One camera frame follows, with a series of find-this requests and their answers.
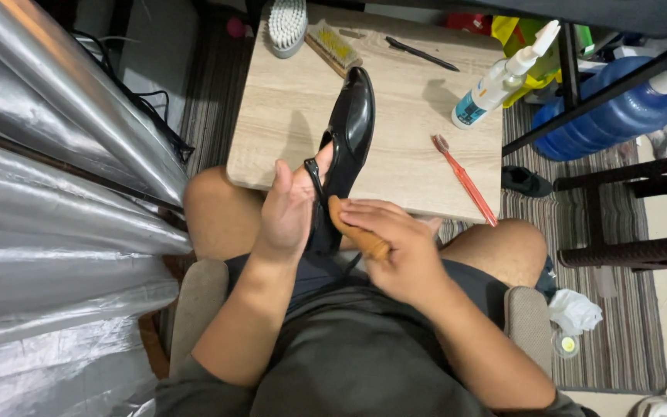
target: wooden table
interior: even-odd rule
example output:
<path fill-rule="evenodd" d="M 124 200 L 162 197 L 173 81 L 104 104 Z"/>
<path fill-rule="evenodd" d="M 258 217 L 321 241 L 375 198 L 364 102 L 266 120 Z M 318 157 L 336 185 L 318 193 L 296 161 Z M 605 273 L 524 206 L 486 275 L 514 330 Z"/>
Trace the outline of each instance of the wooden table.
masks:
<path fill-rule="evenodd" d="M 274 161 L 292 169 L 316 154 L 342 79 L 307 44 L 289 59 L 270 52 L 267 14 L 262 17 L 227 163 L 231 182 L 268 189 Z M 471 131 L 450 119 L 459 99 L 503 58 L 487 36 L 381 15 L 308 4 L 308 19 L 365 34 L 346 38 L 362 56 L 375 91 L 372 146 L 350 196 L 389 200 L 410 213 L 472 223 L 485 219 L 431 143 L 441 133 L 493 212 L 500 211 L 500 109 Z M 409 53 L 390 49 L 385 36 L 455 64 L 455 73 Z"/>

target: dark brown chair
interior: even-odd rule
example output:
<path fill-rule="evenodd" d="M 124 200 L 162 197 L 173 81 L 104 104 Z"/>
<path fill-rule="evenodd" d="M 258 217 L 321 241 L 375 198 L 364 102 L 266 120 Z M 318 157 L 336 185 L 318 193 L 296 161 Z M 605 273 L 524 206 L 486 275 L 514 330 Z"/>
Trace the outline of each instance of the dark brown chair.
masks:
<path fill-rule="evenodd" d="M 629 266 L 637 270 L 667 268 L 667 238 L 651 241 L 608 244 L 604 240 L 601 221 L 599 186 L 619 181 L 625 183 L 636 198 L 667 194 L 667 158 L 634 166 L 609 169 L 588 175 L 555 180 L 556 192 L 582 188 L 586 192 L 590 243 L 584 249 L 559 251 L 565 266 Z"/>

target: black shorts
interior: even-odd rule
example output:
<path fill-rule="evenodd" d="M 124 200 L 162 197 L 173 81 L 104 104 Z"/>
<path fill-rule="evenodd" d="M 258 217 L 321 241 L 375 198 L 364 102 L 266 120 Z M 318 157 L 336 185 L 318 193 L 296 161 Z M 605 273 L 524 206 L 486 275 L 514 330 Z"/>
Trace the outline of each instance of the black shorts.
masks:
<path fill-rule="evenodd" d="M 236 285 L 247 259 L 248 254 L 243 254 L 225 261 L 229 275 L 228 294 L 230 294 L 230 291 Z M 503 315 L 503 296 L 508 290 L 508 286 L 489 274 L 476 270 L 464 263 L 444 259 L 442 259 L 442 263 L 449 277 L 462 288 L 473 303 L 496 326 L 503 329 L 505 321 Z M 312 296 L 345 286 L 373 286 L 369 279 L 357 275 L 345 275 L 344 271 L 345 268 L 332 257 L 324 257 L 312 253 L 303 254 L 300 264 L 297 267 L 295 287 L 290 299 L 288 313 Z"/>

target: hand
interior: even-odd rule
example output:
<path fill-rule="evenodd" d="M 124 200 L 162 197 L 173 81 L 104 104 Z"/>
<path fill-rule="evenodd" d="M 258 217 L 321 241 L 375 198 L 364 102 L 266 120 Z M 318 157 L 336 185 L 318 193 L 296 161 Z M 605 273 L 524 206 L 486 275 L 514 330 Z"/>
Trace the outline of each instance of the hand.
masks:
<path fill-rule="evenodd" d="M 390 243 L 393 250 L 389 260 L 366 260 L 370 279 L 390 297 L 418 309 L 450 282 L 431 227 L 397 205 L 380 200 L 343 200 L 341 219 Z"/>
<path fill-rule="evenodd" d="M 333 143 L 315 156 L 321 183 L 334 157 Z M 316 190 L 304 167 L 294 172 L 282 159 L 275 162 L 276 175 L 262 206 L 262 227 L 252 251 L 268 261 L 298 262 L 308 242 Z"/>

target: spray bottle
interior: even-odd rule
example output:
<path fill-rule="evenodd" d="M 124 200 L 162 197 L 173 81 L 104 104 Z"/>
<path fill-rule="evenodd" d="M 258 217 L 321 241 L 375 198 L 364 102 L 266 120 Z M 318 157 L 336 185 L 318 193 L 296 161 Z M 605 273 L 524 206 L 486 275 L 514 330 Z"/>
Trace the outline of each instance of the spray bottle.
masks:
<path fill-rule="evenodd" d="M 521 88 L 526 81 L 527 71 L 537 58 L 547 52 L 558 32 L 560 26 L 557 20 L 553 20 L 537 32 L 537 40 L 532 46 L 521 49 L 509 59 L 496 62 L 477 85 L 459 100 L 452 111 L 452 123 L 460 129 L 472 128 Z"/>

